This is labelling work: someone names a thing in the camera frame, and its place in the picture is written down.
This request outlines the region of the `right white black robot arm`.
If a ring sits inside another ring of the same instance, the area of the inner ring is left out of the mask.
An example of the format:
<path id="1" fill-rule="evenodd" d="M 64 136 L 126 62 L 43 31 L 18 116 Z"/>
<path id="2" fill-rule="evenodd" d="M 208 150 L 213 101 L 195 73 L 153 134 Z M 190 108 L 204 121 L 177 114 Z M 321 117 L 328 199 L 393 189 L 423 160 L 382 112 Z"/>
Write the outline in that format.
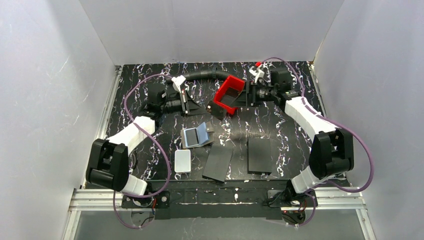
<path id="1" fill-rule="evenodd" d="M 253 81 L 230 103 L 231 107 L 256 107 L 273 102 L 284 110 L 312 140 L 308 167 L 289 180 L 284 190 L 286 199 L 294 199 L 330 178 L 354 167 L 353 135 L 323 119 L 304 97 L 304 90 L 292 89 L 291 73 L 284 68 L 270 70 L 270 81 L 264 80 L 260 66 L 249 69 Z"/>

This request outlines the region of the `red plastic tray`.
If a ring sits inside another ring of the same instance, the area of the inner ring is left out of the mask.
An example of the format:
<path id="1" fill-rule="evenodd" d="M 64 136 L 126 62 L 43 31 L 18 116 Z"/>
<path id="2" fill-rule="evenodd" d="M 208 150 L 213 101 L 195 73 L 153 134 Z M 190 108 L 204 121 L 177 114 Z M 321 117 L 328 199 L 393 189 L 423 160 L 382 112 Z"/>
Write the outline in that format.
<path id="1" fill-rule="evenodd" d="M 232 116 L 237 110 L 237 107 L 232 106 L 232 102 L 240 95 L 244 88 L 244 80 L 229 75 L 215 93 L 213 102 Z"/>

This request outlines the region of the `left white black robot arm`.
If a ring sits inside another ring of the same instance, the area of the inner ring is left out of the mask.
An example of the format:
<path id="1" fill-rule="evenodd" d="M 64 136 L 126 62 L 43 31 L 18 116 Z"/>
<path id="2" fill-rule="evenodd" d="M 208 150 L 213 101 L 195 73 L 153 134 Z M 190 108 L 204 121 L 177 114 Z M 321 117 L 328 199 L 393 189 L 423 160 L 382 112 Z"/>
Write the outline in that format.
<path id="1" fill-rule="evenodd" d="M 184 89 L 152 87 L 141 105 L 140 116 L 115 135 L 92 143 L 86 181 L 127 196 L 145 198 L 148 184 L 129 173 L 129 156 L 143 140 L 153 140 L 152 135 L 162 124 L 163 116 L 172 113 L 196 116 L 206 114 L 207 110 Z"/>

